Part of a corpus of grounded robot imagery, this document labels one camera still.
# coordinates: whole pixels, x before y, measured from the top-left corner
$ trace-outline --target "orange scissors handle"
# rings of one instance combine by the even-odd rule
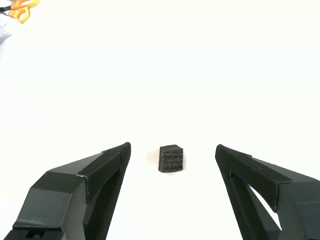
[[[12,10],[19,10],[23,9],[25,7],[28,7],[29,9],[34,8],[35,6],[38,5],[40,0],[17,0],[11,5]]]
[[[20,8],[19,10],[10,10],[8,16],[18,20],[23,24],[30,17],[29,8],[25,6],[24,8]]]

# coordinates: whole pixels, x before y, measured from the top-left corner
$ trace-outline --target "white backdrop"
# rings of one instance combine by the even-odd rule
[[[45,171],[128,141],[108,240],[240,240],[218,144],[320,179],[319,7],[42,0],[0,46],[0,239]]]

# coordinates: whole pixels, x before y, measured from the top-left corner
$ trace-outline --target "scissors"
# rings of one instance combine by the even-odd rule
[[[0,7],[0,12],[9,11],[9,17],[16,19],[18,22],[23,24],[30,17],[29,9],[37,6],[39,1],[40,0],[17,0],[12,3],[11,6]]]

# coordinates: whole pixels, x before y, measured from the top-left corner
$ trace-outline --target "black foam cube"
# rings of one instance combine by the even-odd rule
[[[184,149],[178,145],[160,147],[159,171],[175,173],[184,169]]]

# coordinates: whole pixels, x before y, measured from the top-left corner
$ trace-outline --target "black sponge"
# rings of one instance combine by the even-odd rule
[[[159,171],[174,173],[184,169],[184,149],[177,145],[160,147]]]

